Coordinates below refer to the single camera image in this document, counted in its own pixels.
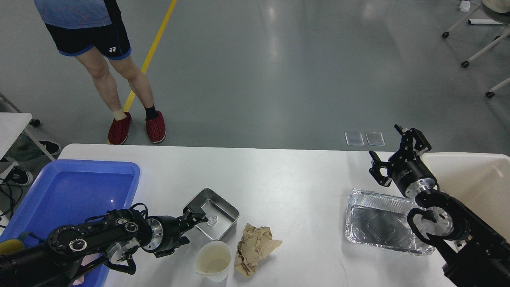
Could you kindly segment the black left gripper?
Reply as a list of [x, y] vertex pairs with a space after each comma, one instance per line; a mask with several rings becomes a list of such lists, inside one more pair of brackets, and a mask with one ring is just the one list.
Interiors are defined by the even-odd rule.
[[207, 223], [209, 219], [204, 212], [186, 211], [179, 217], [150, 216], [147, 223], [151, 230], [149, 242], [141, 248], [153, 253], [156, 258], [170, 256], [182, 245], [190, 243], [183, 236], [200, 223]]

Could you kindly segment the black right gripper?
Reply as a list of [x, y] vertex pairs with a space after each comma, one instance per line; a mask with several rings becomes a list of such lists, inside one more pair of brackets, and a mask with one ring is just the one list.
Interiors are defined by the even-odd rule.
[[[424, 153], [430, 152], [432, 145], [418, 129], [406, 129], [400, 125], [394, 125], [394, 128], [401, 136], [400, 146], [395, 155], [398, 159], [406, 161], [396, 163], [392, 157], [389, 161], [381, 161], [375, 151], [369, 151], [372, 159], [369, 173], [383, 187], [389, 187], [393, 181], [404, 197], [413, 199], [421, 191], [436, 186], [435, 176], [419, 158]], [[387, 170], [386, 176], [381, 173], [381, 169]]]

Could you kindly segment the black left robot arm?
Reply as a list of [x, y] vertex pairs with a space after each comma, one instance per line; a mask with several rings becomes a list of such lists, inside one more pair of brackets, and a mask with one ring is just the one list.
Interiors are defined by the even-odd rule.
[[81, 224], [53, 229], [37, 246], [1, 255], [2, 287], [70, 287], [96, 268], [135, 274], [138, 250], [160, 258], [190, 240], [185, 233], [208, 219], [188, 205], [179, 217], [148, 216], [148, 209], [113, 209]]

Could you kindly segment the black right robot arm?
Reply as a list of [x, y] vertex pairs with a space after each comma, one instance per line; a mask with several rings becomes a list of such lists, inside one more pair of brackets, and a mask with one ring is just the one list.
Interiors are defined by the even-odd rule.
[[369, 173], [376, 182], [417, 204], [406, 216], [412, 232], [439, 251], [444, 276], [457, 287], [508, 287], [509, 243], [464, 203], [441, 191], [437, 178], [421, 155], [432, 146], [421, 131], [394, 128], [401, 136], [399, 149], [382, 161], [370, 151]]

